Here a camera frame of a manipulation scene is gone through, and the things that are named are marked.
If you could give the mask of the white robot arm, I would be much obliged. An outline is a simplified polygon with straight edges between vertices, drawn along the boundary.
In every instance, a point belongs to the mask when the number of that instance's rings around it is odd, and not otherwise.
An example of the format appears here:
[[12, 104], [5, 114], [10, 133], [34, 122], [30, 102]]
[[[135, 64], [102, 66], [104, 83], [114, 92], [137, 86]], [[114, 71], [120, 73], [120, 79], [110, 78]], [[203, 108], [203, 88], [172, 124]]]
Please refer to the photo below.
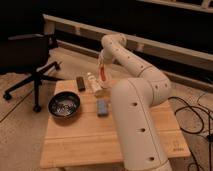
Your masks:
[[150, 111], [152, 106], [168, 99], [169, 78], [127, 50], [124, 35], [105, 35], [101, 43], [100, 62], [111, 64], [117, 60], [133, 75], [111, 88], [111, 106], [124, 167], [128, 171], [172, 171]]

